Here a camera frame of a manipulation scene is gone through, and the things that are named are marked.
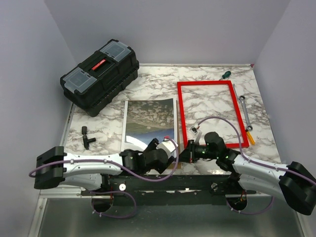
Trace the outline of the red wooden picture frame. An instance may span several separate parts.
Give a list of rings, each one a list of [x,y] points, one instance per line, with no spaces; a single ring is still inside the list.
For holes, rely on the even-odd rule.
[[[229,88],[229,92],[232,98],[235,114],[237,117],[238,125],[241,129],[241,137],[243,142],[241,143],[242,148],[249,147],[249,141],[246,135],[245,127],[242,121],[240,109],[237,103],[236,95],[233,90],[233,84],[230,80],[213,80],[213,81],[179,81],[177,82],[177,90],[178,90],[178,98],[179,98],[179,110],[180,110],[180,118],[181,118],[181,126],[182,126],[182,134],[184,141],[184,148],[188,144],[187,137],[187,129],[186,129],[186,121],[185,121],[185,113],[184,113],[184,105],[183,105],[183,95],[182,95],[182,87],[183,86],[202,86],[202,85],[227,85]]]

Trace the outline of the landscape photo print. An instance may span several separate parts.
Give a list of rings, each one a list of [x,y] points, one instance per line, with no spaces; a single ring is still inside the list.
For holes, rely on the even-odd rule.
[[[178,141],[175,98],[125,101],[121,151],[143,151],[154,138],[162,142],[166,136]]]

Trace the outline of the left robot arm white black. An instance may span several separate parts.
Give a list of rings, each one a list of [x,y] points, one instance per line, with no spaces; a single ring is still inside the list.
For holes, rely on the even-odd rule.
[[[82,187],[104,195],[109,182],[103,175],[129,174],[144,181],[152,169],[163,173],[172,163],[179,162],[177,143],[166,137],[162,142],[153,139],[144,151],[125,150],[104,156],[83,156],[66,153],[63,146],[55,146],[36,159],[36,167],[29,173],[38,190],[56,188],[60,184]]]

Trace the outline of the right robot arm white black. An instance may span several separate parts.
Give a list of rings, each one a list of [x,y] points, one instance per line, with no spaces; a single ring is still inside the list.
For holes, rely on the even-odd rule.
[[[312,214],[316,206],[316,179],[301,163],[277,164],[246,156],[241,150],[228,147],[216,132],[207,133],[204,141],[205,145],[200,145],[189,140],[179,161],[215,160],[217,166],[233,175],[227,181],[230,192],[258,191],[284,200],[303,215]]]

